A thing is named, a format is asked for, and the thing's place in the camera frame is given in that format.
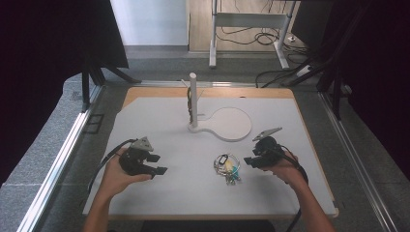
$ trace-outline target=forearm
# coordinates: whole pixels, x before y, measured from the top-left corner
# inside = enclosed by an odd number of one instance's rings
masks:
[[[108,227],[108,211],[111,197],[104,196],[97,192],[91,205],[90,212],[85,220],[84,232],[88,231],[107,231]]]
[[[307,231],[336,231],[311,192],[308,184],[299,183],[293,189],[298,197],[302,218],[306,224]]]

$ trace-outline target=white board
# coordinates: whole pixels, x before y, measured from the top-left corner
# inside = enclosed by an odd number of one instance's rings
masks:
[[[168,167],[168,170],[152,181],[132,184],[115,196],[109,213],[136,219],[294,215],[299,204],[293,190],[272,173],[251,168],[244,162],[245,157],[253,157],[255,136],[263,130],[283,127],[273,137],[299,157],[325,213],[337,214],[294,100],[201,98],[198,114],[209,117],[223,107],[236,107],[248,114],[252,129],[245,139],[224,142],[209,132],[189,132],[186,98],[138,98],[118,113],[106,153],[127,139],[148,136],[153,154],[161,156],[159,162],[149,165]],[[223,153],[231,153],[241,162],[242,181],[235,186],[228,186],[213,168],[214,159]],[[84,214],[88,214],[102,175],[103,170],[93,185]]]

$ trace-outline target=gray floor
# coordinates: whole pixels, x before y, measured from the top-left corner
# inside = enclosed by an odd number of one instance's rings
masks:
[[[233,81],[253,83],[258,73],[278,70],[272,54],[221,54],[218,67],[209,70],[206,54],[152,50],[135,53],[126,73],[150,80],[179,80],[195,71],[202,81]],[[108,71],[102,97],[93,114],[103,114],[100,130],[89,126],[80,137],[68,165],[36,227],[36,231],[78,231],[84,221],[81,214],[87,198],[86,186],[92,170],[105,150],[116,113],[130,85]],[[293,88],[312,143],[316,149],[340,210],[333,220],[338,231],[383,231],[372,205],[363,191],[352,164],[346,156],[335,129],[319,99],[313,78]],[[16,231],[33,198],[52,165],[73,122],[81,109],[80,76],[70,78],[64,86],[59,104],[15,169],[0,189],[0,228]],[[410,184],[380,142],[360,120],[347,102],[341,101],[341,118],[366,170],[374,181],[393,218],[397,231],[410,230]],[[139,231],[141,221],[111,221],[118,231]],[[284,231],[288,220],[275,220],[277,231]],[[304,231],[300,221],[294,231]]]

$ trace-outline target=aluminum rail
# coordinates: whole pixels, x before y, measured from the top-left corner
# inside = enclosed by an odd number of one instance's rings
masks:
[[[93,88],[90,98],[91,102],[96,101],[97,97],[101,93],[101,89],[101,86],[96,86]],[[60,178],[64,170],[64,167],[66,166],[66,163],[69,160],[75,143],[81,135],[85,123],[90,117],[90,114],[94,106],[95,105],[92,103],[91,107],[87,111],[78,114],[73,124],[73,127],[69,132],[69,135],[64,141],[64,144],[61,147],[56,159],[54,160],[54,163],[51,165],[51,168],[48,171],[42,185],[40,186],[40,189],[37,192],[36,197],[31,203],[31,206],[28,209],[26,215],[24,216],[23,221],[19,225],[17,232],[33,231],[35,229],[37,222],[43,214],[45,206],[48,200],[50,199],[50,196],[53,193],[55,186],[57,185],[58,179]]]
[[[355,147],[353,146],[352,141],[349,138],[346,130],[344,129],[343,124],[340,120],[337,119],[335,114],[332,111],[332,104],[329,100],[327,94],[319,92],[319,98],[323,102],[323,105],[328,113],[329,119],[331,120],[338,138],[346,152],[347,157],[349,158],[353,169],[355,170],[356,176],[359,179],[362,188],[370,202],[371,207],[375,215],[377,216],[380,224],[383,227],[384,231],[393,232],[397,231],[395,223],[392,220],[392,217],[389,214],[389,211],[381,198],[376,186],[374,185],[373,180],[368,175],[365,166],[363,165],[362,160],[360,159]]]

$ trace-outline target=metal frame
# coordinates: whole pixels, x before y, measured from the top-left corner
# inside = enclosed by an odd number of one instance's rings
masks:
[[[256,28],[276,28],[283,32],[279,35],[279,40],[274,42],[275,51],[283,69],[289,69],[289,64],[283,54],[282,47],[290,20],[295,9],[296,1],[287,14],[237,14],[218,13],[218,0],[212,2],[212,37],[209,48],[209,67],[217,66],[217,27],[256,27]]]
[[[101,86],[96,86],[91,93],[91,102],[95,102],[98,96],[101,93]],[[51,194],[54,191],[57,181],[60,178],[63,170],[67,164],[67,161],[72,154],[73,148],[76,141],[78,140],[81,132],[85,127],[85,123],[90,117],[91,111],[93,110],[95,104],[91,103],[85,112],[79,113],[72,129],[69,132],[66,140],[64,141],[63,146],[61,147],[54,163],[51,165],[50,170],[48,171],[42,185],[40,186],[39,191],[37,192],[36,197],[30,205],[26,215],[24,216],[23,221],[19,225],[17,231],[33,231],[39,221],[40,217],[43,214],[43,211],[46,207],[48,200],[50,199]]]
[[[127,84],[127,86],[140,86],[140,87],[185,87],[180,81],[142,81],[139,84]],[[232,87],[232,88],[251,88],[254,84],[251,83],[234,83],[234,82],[197,82],[198,87]],[[85,112],[78,114],[73,127],[66,138],[60,152],[58,153],[54,163],[52,164],[47,176],[45,177],[36,197],[34,198],[30,208],[28,209],[23,221],[19,225],[17,231],[33,231],[40,220],[46,204],[54,191],[58,179],[60,178],[69,157],[72,154],[73,148],[85,127],[85,123],[91,115],[95,107],[99,95],[102,91],[101,86],[96,86],[91,93],[91,105]],[[377,191],[372,179],[368,175],[357,151],[355,150],[346,130],[344,129],[341,121],[332,112],[331,103],[327,94],[318,93],[320,100],[322,101],[328,116],[336,130],[336,133],[342,143],[345,152],[351,161],[351,164],[356,172],[356,176],[364,189],[364,192],[368,198],[370,205],[373,208],[381,226],[384,231],[397,231],[395,223],[390,216],[390,213],[386,207],[386,204],[382,200],[379,192]]]
[[[355,147],[353,146],[352,141],[349,138],[346,130],[344,129],[343,124],[338,119],[338,117],[333,113],[332,104],[329,100],[327,94],[319,92],[319,98],[323,102],[323,105],[328,113],[329,119],[331,120],[338,138],[344,148],[344,151],[349,158],[353,169],[355,170],[356,176],[359,179],[359,182],[368,198],[368,201],[373,208],[375,215],[377,216],[380,224],[383,227],[384,231],[397,231],[395,223],[390,216],[389,210],[386,207],[383,199],[381,198],[376,186],[374,185],[373,180],[368,175],[365,166],[362,163]]]

